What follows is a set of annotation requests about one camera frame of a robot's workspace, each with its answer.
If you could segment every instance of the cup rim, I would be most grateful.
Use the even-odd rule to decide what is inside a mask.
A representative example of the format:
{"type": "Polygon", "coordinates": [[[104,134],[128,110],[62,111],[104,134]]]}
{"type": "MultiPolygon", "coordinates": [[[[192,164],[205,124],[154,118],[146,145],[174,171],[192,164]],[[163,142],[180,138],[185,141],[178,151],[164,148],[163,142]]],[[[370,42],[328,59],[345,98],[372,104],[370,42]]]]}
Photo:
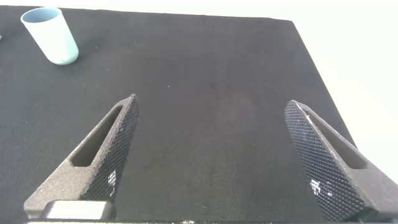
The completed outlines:
{"type": "Polygon", "coordinates": [[[44,22],[49,22],[49,21],[54,20],[55,18],[57,18],[57,17],[58,17],[59,15],[61,15],[61,14],[62,14],[61,9],[59,9],[59,8],[57,8],[57,7],[38,7],[38,8],[31,9],[31,10],[29,10],[29,11],[23,13],[23,15],[21,15],[21,22],[24,23],[24,24],[42,24],[42,23],[44,23],[44,22]],[[53,9],[53,10],[56,10],[56,11],[58,12],[58,15],[55,16],[55,17],[52,18],[52,19],[49,19],[49,20],[43,21],[43,22],[27,22],[27,21],[24,20],[24,16],[26,16],[28,13],[34,12],[34,11],[37,11],[37,10],[40,10],[40,9],[53,9]]]}

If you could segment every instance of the white background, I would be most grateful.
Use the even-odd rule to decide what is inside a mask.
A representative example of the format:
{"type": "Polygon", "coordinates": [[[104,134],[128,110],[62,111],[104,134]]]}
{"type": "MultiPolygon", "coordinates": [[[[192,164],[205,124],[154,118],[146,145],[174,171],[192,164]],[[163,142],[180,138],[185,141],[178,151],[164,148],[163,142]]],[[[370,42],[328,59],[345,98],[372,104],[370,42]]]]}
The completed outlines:
{"type": "Polygon", "coordinates": [[[358,149],[398,183],[397,1],[0,0],[0,4],[291,20],[358,149]]]}

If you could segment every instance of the light blue cup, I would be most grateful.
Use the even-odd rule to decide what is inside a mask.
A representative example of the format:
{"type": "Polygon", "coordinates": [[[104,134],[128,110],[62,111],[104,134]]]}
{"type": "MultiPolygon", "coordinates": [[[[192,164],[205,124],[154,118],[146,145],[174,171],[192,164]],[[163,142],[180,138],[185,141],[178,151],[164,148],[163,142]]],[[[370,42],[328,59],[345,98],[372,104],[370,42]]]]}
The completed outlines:
{"type": "Polygon", "coordinates": [[[62,11],[53,7],[41,7],[25,12],[21,21],[42,49],[49,61],[67,65],[79,56],[75,39],[62,11]]]}

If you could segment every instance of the plastic cup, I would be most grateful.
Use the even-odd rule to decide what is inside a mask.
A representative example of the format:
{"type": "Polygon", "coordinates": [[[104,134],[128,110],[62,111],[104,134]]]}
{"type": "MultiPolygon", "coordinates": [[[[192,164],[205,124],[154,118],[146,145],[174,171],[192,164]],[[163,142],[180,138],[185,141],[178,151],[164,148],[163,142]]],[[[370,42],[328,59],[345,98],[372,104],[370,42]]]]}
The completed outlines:
{"type": "Polygon", "coordinates": [[[75,39],[60,9],[33,9],[25,12],[21,21],[50,62],[67,65],[79,56],[75,39]]]}

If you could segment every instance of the black table surface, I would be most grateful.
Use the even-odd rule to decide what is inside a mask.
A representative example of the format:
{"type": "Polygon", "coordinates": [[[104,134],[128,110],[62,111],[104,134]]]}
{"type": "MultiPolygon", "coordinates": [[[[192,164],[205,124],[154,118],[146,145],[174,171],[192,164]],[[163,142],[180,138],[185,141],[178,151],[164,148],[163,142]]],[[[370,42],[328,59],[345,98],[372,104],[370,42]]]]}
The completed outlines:
{"type": "Polygon", "coordinates": [[[63,9],[80,49],[50,63],[0,7],[0,221],[119,100],[140,120],[120,220],[321,222],[284,123],[289,100],[352,139],[293,22],[63,9]]]}

